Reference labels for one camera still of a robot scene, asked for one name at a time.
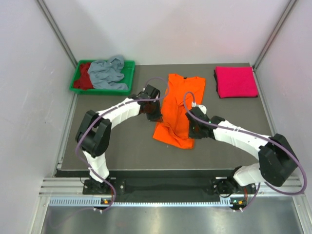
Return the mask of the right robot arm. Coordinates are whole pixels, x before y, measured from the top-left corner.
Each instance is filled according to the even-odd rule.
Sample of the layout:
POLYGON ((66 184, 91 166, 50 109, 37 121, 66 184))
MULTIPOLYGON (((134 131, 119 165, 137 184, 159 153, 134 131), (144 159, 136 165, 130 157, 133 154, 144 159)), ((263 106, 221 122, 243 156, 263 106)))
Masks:
POLYGON ((231 192, 239 193, 247 185, 262 182, 281 187, 298 167, 297 157, 283 135, 259 135, 237 127, 221 117, 208 118, 203 109, 199 105, 186 113, 190 124, 190 138, 211 138, 228 143, 257 160, 257 163, 238 166, 233 170, 227 181, 231 192))

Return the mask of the aluminium corner post left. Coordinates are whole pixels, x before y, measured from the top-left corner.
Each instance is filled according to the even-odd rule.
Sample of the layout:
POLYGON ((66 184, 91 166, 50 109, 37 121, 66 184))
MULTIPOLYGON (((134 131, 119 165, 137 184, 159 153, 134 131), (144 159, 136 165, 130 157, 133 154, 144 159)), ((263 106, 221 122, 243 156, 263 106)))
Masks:
POLYGON ((65 51, 68 59, 70 60, 71 64, 76 68, 77 67, 77 60, 72 52, 72 50, 70 49, 62 31, 60 30, 56 20, 54 19, 48 5, 46 4, 46 2, 44 0, 35 0, 37 6, 39 7, 39 9, 41 10, 42 14, 44 15, 45 19, 47 20, 48 24, 50 25, 53 33, 55 34, 58 42, 60 43, 61 47, 63 48, 63 50, 65 51))

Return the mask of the dark red t shirt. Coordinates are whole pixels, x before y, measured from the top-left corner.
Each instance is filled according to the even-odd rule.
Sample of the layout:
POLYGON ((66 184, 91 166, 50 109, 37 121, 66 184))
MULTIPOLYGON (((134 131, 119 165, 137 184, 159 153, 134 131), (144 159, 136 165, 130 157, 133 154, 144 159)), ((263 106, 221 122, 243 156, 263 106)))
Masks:
POLYGON ((90 76, 88 74, 88 70, 90 68, 91 63, 83 63, 79 66, 80 76, 78 79, 74 81, 74 88, 88 90, 93 89, 93 85, 90 80, 90 76))

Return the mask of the grey-blue t shirt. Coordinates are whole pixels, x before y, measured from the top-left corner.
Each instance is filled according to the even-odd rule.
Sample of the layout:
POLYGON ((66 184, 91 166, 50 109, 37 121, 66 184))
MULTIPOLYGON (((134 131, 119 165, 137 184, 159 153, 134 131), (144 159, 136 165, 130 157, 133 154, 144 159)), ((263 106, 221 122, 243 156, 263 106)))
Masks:
POLYGON ((124 68, 124 58, 117 55, 105 60, 96 60, 88 69, 89 78, 94 89, 102 90, 127 90, 125 83, 119 83, 124 79, 121 70, 124 68))

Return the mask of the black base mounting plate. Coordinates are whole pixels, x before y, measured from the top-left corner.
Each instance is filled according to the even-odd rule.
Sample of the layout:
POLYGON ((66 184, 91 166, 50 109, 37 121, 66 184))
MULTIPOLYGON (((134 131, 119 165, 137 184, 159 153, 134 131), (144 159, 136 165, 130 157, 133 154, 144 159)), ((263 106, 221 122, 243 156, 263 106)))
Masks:
POLYGON ((118 195, 136 191, 203 191, 207 195, 254 194, 255 185, 232 189, 230 169, 112 170, 107 177, 118 195))

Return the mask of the aluminium corner post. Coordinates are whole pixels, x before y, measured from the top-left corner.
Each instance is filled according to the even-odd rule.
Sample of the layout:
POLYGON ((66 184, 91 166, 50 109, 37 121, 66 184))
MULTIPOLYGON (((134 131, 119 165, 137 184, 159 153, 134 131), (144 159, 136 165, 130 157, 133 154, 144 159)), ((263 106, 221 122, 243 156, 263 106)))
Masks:
POLYGON ((44 0, 35 0, 37 6, 39 7, 39 9, 41 10, 42 14, 44 15, 45 19, 47 20, 48 24, 50 25, 53 33, 55 34, 58 42, 60 43, 61 47, 63 48, 63 50, 65 51, 68 59, 70 60, 71 64, 76 68, 77 67, 77 60, 72 52, 72 50, 70 49, 62 31, 60 30, 56 20, 54 19, 48 5, 46 4, 46 2, 44 0))
POLYGON ((286 7, 284 8, 281 16, 278 18, 277 23, 275 24, 272 32, 270 33, 268 39, 266 40, 260 54, 258 55, 257 59, 255 60, 255 63, 253 64, 252 68, 254 71, 256 71, 260 64, 262 63, 263 59, 267 55, 269 49, 271 48, 272 44, 274 43, 275 39, 277 38, 279 32, 281 31, 282 27, 286 23, 288 17, 291 15, 293 9, 297 5, 298 0, 289 0, 286 4, 286 7))

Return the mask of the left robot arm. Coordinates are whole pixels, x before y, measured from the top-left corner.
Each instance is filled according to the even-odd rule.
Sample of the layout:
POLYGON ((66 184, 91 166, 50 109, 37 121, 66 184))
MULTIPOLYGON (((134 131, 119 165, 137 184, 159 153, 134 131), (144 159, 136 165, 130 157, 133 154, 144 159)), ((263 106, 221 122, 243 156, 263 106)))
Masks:
POLYGON ((89 170, 89 179, 84 182, 85 194, 105 194, 113 192, 108 178, 105 152, 109 146, 111 131, 129 118, 146 114, 149 121, 161 122, 160 91, 147 85, 138 94, 129 95, 122 102, 107 110, 88 111, 78 129, 76 149, 82 150, 89 170))

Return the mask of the orange t shirt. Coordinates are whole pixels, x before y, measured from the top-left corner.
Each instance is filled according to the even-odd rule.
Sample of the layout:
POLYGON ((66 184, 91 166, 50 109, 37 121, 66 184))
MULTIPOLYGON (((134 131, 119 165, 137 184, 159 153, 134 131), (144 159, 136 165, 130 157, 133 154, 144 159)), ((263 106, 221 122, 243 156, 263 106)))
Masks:
POLYGON ((192 101, 200 104, 203 100, 206 80, 201 77, 168 75, 169 93, 164 98, 161 113, 163 121, 156 124, 153 139, 180 149, 192 149, 195 140, 189 138, 189 121, 186 109, 192 101))

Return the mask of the aluminium front rail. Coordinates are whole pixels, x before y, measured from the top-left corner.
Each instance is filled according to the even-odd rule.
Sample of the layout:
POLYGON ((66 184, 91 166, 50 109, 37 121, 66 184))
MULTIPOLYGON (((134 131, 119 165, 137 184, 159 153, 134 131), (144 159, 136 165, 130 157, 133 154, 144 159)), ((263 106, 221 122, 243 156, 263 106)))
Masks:
MULTIPOLYGON (((109 179, 118 195, 133 191, 195 191, 201 190, 211 194, 214 185, 222 178, 194 177, 194 178, 151 178, 151 177, 122 177, 109 179)), ((103 189, 97 189, 89 179, 63 177, 47 178, 43 180, 39 190, 40 195, 46 196, 75 196, 75 195, 103 195, 110 193, 110 187, 104 185, 103 189)))

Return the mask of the aluminium corner post right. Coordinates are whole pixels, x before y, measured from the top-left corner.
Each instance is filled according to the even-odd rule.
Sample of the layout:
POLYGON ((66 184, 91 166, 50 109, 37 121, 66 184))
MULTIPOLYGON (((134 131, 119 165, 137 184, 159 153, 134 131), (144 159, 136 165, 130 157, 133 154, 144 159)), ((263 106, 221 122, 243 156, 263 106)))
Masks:
POLYGON ((266 40, 260 54, 258 55, 257 59, 255 60, 255 63, 253 64, 252 68, 254 71, 256 71, 260 64, 262 63, 263 59, 267 55, 269 49, 271 48, 272 44, 274 43, 275 39, 277 38, 279 32, 281 31, 282 27, 286 23, 288 17, 291 15, 293 9, 297 5, 298 0, 289 0, 286 4, 286 7, 284 8, 281 16, 278 18, 277 23, 275 24, 272 32, 270 33, 268 39, 266 40))

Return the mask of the green plastic bin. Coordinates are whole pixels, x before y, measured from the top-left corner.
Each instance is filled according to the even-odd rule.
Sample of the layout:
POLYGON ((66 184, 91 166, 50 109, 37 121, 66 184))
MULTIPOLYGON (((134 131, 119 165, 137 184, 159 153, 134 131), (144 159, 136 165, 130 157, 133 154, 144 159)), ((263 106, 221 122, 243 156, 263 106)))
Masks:
POLYGON ((78 62, 78 66, 75 70, 73 78, 71 80, 69 90, 73 91, 78 95, 103 95, 103 96, 127 96, 130 94, 132 89, 132 82, 135 72, 135 62, 133 60, 125 60, 124 67, 121 70, 121 73, 124 74, 124 78, 119 81, 119 83, 125 83, 128 87, 127 90, 107 90, 107 89, 88 89, 82 90, 74 87, 74 82, 80 79, 80 65, 88 62, 93 62, 94 59, 83 59, 78 62))

